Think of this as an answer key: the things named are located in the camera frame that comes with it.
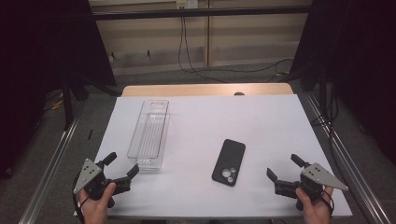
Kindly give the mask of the white wall socket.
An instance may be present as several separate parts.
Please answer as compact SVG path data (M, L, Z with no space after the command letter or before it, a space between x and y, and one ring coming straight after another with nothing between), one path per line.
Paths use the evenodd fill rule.
M176 0L177 9L197 9L198 0Z

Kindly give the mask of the black phone case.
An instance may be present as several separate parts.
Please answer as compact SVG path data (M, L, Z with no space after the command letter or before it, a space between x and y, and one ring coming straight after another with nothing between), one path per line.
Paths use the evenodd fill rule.
M212 179L221 184L233 187L236 184L245 149L245 144L226 139L220 150L211 176Z

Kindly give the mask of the person's right hand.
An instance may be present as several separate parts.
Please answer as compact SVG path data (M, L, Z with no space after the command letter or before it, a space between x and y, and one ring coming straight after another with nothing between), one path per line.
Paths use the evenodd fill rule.
M331 202L333 188L326 186L322 194L323 201L312 203L308 195L301 189L297 188L295 193L304 206L304 223L305 224L331 224L331 210L327 203Z

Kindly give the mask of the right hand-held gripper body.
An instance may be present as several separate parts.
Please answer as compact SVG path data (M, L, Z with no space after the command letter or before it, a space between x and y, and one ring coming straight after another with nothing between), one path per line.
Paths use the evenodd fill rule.
M332 175L317 162L309 163L306 161L297 161L296 164L302 167L300 180L289 182L279 180L274 175L275 194L296 199L296 208L299 211L304 210L303 203L298 199L295 190L301 188L310 198L311 202L323 201L328 208L333 210L333 203L327 203L322 198L325 187L333 187L340 190L348 190L348 186Z

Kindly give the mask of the person's left hand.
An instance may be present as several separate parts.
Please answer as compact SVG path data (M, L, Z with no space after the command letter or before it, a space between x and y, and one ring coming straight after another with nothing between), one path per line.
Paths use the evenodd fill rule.
M116 188L115 183L110 183L100 200L89 198L88 193L82 189L79 192L79 202L84 216L85 224L107 224L107 203Z

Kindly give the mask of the black horizontal bar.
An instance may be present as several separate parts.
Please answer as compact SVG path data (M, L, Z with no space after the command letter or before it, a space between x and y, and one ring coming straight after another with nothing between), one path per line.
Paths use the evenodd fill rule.
M273 15L308 13L310 6L287 7L233 7L233 8L198 8L198 9L166 9L128 12L95 12L95 21L168 19L216 16Z

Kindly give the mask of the white table cover sheet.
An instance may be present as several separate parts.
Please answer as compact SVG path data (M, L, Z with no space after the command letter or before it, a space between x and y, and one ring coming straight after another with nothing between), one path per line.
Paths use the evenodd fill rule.
M139 173L115 196L112 218L298 217L295 200L275 193L266 171L296 181L296 154L329 165L295 94L171 97L163 164ZM229 187L213 180L223 142L245 144L239 176Z

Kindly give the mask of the black curtain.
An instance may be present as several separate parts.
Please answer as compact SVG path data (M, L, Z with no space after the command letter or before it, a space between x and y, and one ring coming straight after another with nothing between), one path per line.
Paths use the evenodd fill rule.
M0 178L11 176L51 91L116 84L89 0L0 0Z
M290 73L332 82L396 165L396 0L312 0Z

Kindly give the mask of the black metal stand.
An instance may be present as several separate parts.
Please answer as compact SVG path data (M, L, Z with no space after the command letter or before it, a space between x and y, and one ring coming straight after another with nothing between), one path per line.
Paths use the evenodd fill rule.
M78 101L85 101L89 97L89 94L84 87L85 82L86 78L84 76L76 74L63 76L62 93L64 102L65 131L71 126L74 120L71 95L74 95Z
M325 68L320 70L318 78L318 104L320 115L324 119L328 119L328 107L327 107L327 72Z

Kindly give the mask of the clear plastic tray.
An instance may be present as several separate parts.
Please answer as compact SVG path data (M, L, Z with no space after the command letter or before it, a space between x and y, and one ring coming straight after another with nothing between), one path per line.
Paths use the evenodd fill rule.
M170 121L167 100L146 100L141 107L128 158L145 172L162 167Z

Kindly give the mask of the aluminium rail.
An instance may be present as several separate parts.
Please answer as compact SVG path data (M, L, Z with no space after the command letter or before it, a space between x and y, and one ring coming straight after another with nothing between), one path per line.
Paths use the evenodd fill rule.
M305 98L316 115L319 126L330 141L330 150L334 154L334 162L339 166L339 172L341 172L341 168L344 168L348 178L351 180L349 192L354 193L355 200L362 200L364 207L370 214L370 218L374 220L374 224L391 224L391 219L384 206L361 174L339 134L332 126L332 122L327 121L319 110L319 103L316 97L312 93L308 93Z
M27 207L25 208L18 224L35 224L43 203L48 195L50 186L56 176L61 161L64 157L68 145L74 135L75 129L78 126L79 119L84 111L85 105L78 105L75 109L75 116L72 118L69 126L63 131L63 135L55 148L54 154L47 166L47 169L40 179L40 182L31 197Z

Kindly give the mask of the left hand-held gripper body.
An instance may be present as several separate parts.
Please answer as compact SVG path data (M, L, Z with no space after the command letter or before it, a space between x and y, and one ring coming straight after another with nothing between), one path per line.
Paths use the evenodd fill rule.
M121 194L131 189L132 180L128 179L126 176L117 179L106 178L104 174L105 167L106 165L103 164L103 160L93 162L90 159L86 159L78 175L77 182L73 187L73 193L78 194L84 189L88 193L90 199L98 201L102 198L106 187L110 183L116 184L114 195Z

